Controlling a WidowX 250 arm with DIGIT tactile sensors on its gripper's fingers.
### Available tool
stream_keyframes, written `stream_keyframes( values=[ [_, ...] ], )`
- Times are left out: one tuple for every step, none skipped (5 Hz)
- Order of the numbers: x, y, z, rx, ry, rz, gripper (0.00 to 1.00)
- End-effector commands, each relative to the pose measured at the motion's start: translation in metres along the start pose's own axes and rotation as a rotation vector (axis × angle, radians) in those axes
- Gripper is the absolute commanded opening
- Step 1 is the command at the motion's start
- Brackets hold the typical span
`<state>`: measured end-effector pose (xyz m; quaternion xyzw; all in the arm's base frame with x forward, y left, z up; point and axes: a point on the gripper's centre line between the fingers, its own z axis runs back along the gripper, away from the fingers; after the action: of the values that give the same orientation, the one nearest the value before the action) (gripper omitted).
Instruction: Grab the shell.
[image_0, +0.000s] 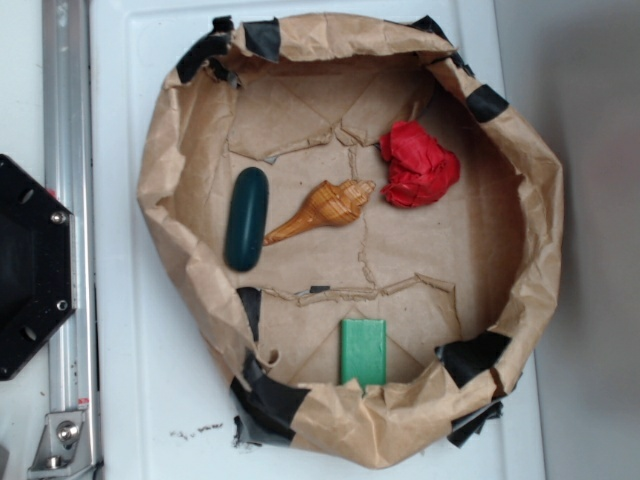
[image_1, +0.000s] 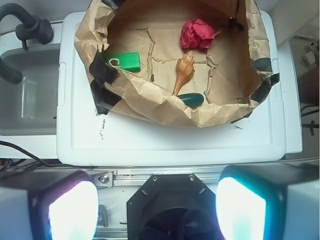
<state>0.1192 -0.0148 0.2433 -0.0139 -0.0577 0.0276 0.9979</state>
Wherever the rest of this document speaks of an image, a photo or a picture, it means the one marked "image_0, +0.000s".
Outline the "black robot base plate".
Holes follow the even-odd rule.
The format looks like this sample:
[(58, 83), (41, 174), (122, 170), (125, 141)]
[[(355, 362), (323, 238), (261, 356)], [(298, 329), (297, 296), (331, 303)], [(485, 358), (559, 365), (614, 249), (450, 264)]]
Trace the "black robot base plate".
[(1, 156), (1, 379), (13, 379), (75, 311), (73, 214)]

